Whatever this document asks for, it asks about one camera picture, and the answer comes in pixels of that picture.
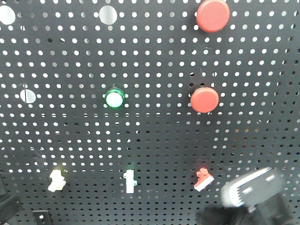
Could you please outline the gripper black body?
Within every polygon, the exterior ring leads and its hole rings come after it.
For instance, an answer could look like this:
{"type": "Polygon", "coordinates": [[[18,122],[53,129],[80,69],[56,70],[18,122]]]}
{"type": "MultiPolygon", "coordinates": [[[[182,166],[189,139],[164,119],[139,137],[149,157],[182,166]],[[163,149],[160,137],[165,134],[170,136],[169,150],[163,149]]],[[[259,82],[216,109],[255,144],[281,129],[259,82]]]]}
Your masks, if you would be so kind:
{"type": "Polygon", "coordinates": [[[251,211],[245,206],[237,208],[207,208],[196,214],[198,225],[294,225],[292,212],[286,199],[277,194],[255,205],[251,211]]]}
{"type": "Polygon", "coordinates": [[[17,195],[9,195],[2,176],[0,177],[0,224],[18,225],[16,218],[18,212],[22,209],[21,199],[17,195]]]}

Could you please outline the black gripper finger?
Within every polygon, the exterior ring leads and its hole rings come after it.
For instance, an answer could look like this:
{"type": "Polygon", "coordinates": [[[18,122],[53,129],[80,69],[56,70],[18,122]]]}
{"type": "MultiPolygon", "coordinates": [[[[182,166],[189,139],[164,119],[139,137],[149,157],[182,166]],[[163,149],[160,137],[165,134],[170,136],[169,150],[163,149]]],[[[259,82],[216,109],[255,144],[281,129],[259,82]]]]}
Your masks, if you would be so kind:
{"type": "Polygon", "coordinates": [[[281,172],[265,167],[227,182],[220,190],[221,203],[225,208],[245,207],[252,212],[257,205],[280,193],[284,185],[281,172]]]}

